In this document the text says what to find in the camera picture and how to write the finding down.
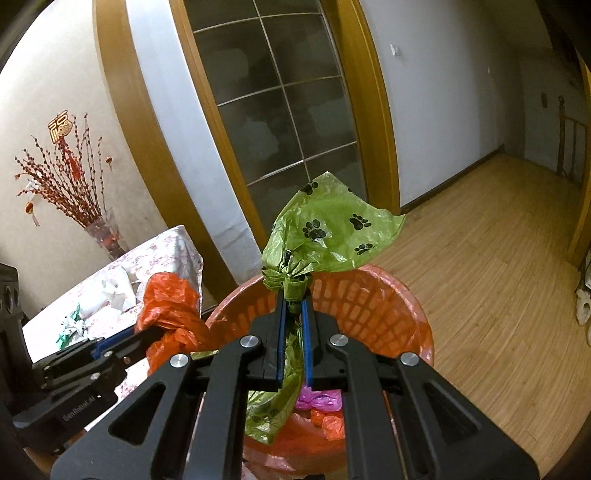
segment glass vase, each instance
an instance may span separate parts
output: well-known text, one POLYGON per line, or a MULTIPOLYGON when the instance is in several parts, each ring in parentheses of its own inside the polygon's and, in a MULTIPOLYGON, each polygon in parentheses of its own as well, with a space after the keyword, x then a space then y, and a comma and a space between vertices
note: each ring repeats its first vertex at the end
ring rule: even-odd
POLYGON ((91 223, 85 230, 107 252, 111 261, 117 260, 129 251, 119 233, 119 226, 112 208, 108 209, 101 218, 91 223))

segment trash basket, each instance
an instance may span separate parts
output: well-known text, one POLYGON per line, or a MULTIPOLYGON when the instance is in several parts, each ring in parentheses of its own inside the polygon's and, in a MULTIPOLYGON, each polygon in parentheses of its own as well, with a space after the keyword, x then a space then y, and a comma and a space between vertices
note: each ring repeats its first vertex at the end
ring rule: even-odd
MULTIPOLYGON (((433 365, 431 329, 417 299, 402 282, 371 264, 347 272, 315 273, 313 279, 314 309, 335 317, 345 335, 380 355, 395 357, 411 351, 433 365)), ((273 312, 275 300, 276 294, 259 275, 228 295, 207 325, 231 342, 246 335, 256 317, 273 312)), ((245 437, 243 456, 266 471, 305 476, 342 469, 346 445, 345 440, 326 440, 322 429, 293 413, 272 445, 245 437)))

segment silver screw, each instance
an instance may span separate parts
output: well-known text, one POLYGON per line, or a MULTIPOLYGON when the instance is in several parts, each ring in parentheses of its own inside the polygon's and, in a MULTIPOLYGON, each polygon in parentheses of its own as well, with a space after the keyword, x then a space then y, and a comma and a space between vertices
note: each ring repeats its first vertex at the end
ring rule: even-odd
POLYGON ((170 358, 170 365, 174 368, 182 368, 189 363, 189 357, 183 353, 177 353, 170 358))
POLYGON ((400 355, 400 361, 407 367, 418 365, 418 355, 412 352, 404 352, 400 355))
POLYGON ((257 346, 258 342, 259 339, 254 335, 246 335, 240 339, 240 345, 242 345, 244 348, 252 348, 257 346))
POLYGON ((334 346, 345 346, 347 345, 347 343, 349 343, 349 339, 346 335, 343 335, 342 333, 337 333, 336 335, 330 337, 330 343, 334 346))

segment wooden floor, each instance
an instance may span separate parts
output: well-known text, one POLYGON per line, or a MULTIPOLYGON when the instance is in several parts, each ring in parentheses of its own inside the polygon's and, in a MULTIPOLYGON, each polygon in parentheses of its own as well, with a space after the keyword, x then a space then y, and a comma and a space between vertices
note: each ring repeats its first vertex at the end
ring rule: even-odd
POLYGON ((564 260, 579 194, 533 163, 494 157, 408 214, 375 261, 417 296, 435 367, 545 475, 591 411, 591 348, 564 260))

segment table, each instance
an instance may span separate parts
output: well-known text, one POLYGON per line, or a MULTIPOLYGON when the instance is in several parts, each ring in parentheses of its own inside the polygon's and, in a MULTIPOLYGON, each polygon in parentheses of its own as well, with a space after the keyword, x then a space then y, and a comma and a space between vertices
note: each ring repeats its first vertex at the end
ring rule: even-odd
MULTIPOLYGON (((128 273, 135 274, 143 285, 157 272, 176 273, 179 277, 189 280, 191 286, 199 292, 200 297, 202 295, 203 259, 193 245, 185 227, 171 228, 83 280, 31 319, 23 327, 23 332, 33 362, 58 351, 56 341, 62 330, 61 321, 76 309, 80 298, 88 289, 100 289, 101 281, 110 278, 113 270, 118 267, 124 268, 128 273)), ((107 338, 134 325, 143 307, 142 292, 143 288, 140 286, 138 289, 140 299, 134 307, 126 312, 121 313, 120 310, 106 306, 90 317, 88 338, 107 338)), ((148 361, 144 359, 132 365, 127 369, 127 373, 127 378, 115 390, 119 402, 146 379, 148 361)), ((87 429, 96 424, 106 413, 108 412, 91 423, 87 429)))

